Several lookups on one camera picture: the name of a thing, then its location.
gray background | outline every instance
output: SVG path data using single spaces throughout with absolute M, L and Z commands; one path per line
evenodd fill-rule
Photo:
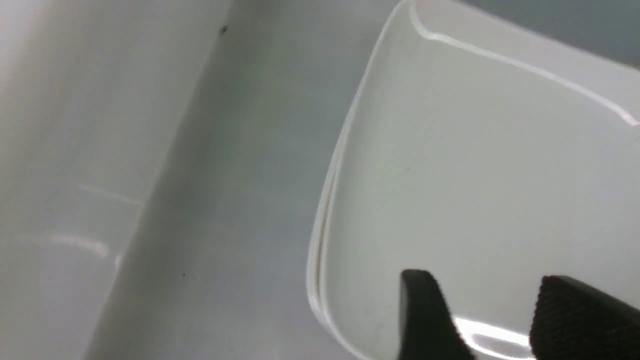
M 86 359 L 351 358 L 308 308 L 308 236 L 396 2 L 235 1 Z M 638 2 L 470 2 L 638 61 Z

glossy white surface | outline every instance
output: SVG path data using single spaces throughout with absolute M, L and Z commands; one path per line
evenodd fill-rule
M 230 1 L 0 1 L 0 357 L 80 359 Z
M 314 313 L 352 353 L 395 356 L 403 268 L 435 273 L 463 334 L 513 343 L 544 274 L 640 305 L 638 71 L 458 3 L 404 1 L 359 94 L 307 272 Z

white plastic object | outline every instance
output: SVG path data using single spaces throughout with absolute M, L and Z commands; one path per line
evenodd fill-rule
M 358 358 L 394 358 L 404 268 L 434 273 L 479 359 L 530 358 L 545 274 L 640 306 L 639 95 L 635 69 L 459 3 L 402 1 L 323 189 L 318 320 Z

